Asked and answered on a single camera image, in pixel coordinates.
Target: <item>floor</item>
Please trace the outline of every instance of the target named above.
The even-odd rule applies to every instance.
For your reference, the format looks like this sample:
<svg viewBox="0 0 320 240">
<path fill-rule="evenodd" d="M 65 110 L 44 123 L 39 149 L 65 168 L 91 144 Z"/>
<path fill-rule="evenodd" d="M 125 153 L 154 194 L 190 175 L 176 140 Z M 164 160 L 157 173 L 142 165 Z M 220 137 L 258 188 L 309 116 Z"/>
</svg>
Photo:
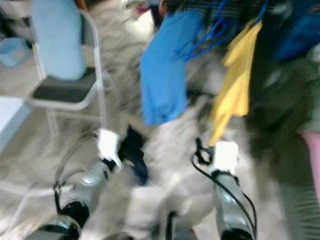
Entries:
<svg viewBox="0 0 320 240">
<path fill-rule="evenodd" d="M 147 137 L 144 151 L 150 179 L 146 187 L 138 187 L 128 166 L 112 176 L 81 239 L 103 239 L 119 231 L 127 231 L 137 239 L 151 239 L 150 229 L 157 224 L 159 216 L 170 210 L 178 211 L 193 224 L 198 239 L 219 239 L 213 183 L 190 163 L 195 138 L 201 136 L 204 142 L 208 140 L 208 121 L 200 110 L 210 99 L 199 97 L 178 119 L 159 127 L 145 127 L 140 113 L 137 63 L 155 32 L 151 15 L 129 18 L 130 12 L 123 10 L 116 0 L 100 1 L 91 6 L 89 13 L 98 28 L 102 63 L 126 103 L 120 109 L 115 97 L 111 93 L 107 95 L 109 128 L 123 136 L 131 124 Z M 86 52 L 90 65 L 92 56 Z M 188 64 L 188 88 L 212 94 L 219 91 L 224 76 L 219 56 L 217 52 L 208 53 Z M 27 98 L 37 82 L 32 57 L 14 69 L 0 67 L 1 95 Z M 55 214 L 54 200 L 48 190 L 54 172 L 64 154 L 79 140 L 81 132 L 91 127 L 88 123 L 62 119 L 59 124 L 59 136 L 50 138 L 45 113 L 35 108 L 1 153 L 1 239 L 23 239 Z M 249 142 L 255 134 L 246 129 L 243 119 L 233 118 L 224 138 L 239 145 L 236 172 L 242 190 L 256 206 L 258 239 L 287 240 L 290 238 L 286 218 L 277 182 L 270 174 L 269 154 L 257 159 L 250 151 Z M 95 142 L 87 140 L 71 157 L 67 170 L 88 165 L 97 156 Z"/>
</svg>

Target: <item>pink object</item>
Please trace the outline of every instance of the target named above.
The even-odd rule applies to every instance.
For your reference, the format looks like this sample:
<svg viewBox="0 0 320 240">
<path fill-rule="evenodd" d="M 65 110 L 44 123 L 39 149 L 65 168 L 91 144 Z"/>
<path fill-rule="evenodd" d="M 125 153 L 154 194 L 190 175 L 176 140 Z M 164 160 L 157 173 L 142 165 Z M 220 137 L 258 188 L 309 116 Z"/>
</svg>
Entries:
<svg viewBox="0 0 320 240">
<path fill-rule="evenodd" d="M 320 133 L 305 130 L 301 135 L 309 147 L 314 188 L 320 202 Z"/>
</svg>

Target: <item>dark blue cloth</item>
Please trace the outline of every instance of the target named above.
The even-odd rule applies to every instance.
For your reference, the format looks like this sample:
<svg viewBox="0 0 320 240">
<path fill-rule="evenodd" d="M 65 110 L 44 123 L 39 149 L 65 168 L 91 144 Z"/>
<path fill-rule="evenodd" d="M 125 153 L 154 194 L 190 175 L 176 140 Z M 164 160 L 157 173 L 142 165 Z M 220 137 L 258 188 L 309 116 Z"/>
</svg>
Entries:
<svg viewBox="0 0 320 240">
<path fill-rule="evenodd" d="M 146 125 L 176 119 L 187 107 L 186 56 L 202 29 L 196 10 L 168 14 L 140 60 Z"/>
</svg>

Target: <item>plastic bin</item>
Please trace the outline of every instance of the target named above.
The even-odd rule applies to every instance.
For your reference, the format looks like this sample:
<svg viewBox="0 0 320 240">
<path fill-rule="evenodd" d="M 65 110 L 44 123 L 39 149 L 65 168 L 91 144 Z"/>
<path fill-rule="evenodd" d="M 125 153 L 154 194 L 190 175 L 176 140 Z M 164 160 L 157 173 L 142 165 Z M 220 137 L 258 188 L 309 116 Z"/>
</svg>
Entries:
<svg viewBox="0 0 320 240">
<path fill-rule="evenodd" d="M 30 49 L 23 38 L 9 37 L 0 42 L 0 62 L 8 68 L 23 63 L 30 57 Z"/>
</svg>

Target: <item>yellow towel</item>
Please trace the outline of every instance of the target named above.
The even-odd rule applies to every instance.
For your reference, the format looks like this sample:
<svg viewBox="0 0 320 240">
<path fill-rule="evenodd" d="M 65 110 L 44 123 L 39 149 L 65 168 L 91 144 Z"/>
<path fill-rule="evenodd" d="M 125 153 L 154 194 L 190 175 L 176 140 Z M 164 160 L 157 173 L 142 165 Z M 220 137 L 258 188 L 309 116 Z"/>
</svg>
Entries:
<svg viewBox="0 0 320 240">
<path fill-rule="evenodd" d="M 249 111 L 249 82 L 257 35 L 261 21 L 249 22 L 228 45 L 223 63 L 228 68 L 222 87 L 212 107 L 212 135 L 209 146 L 214 146 L 224 133 L 232 115 L 242 117 Z"/>
</svg>

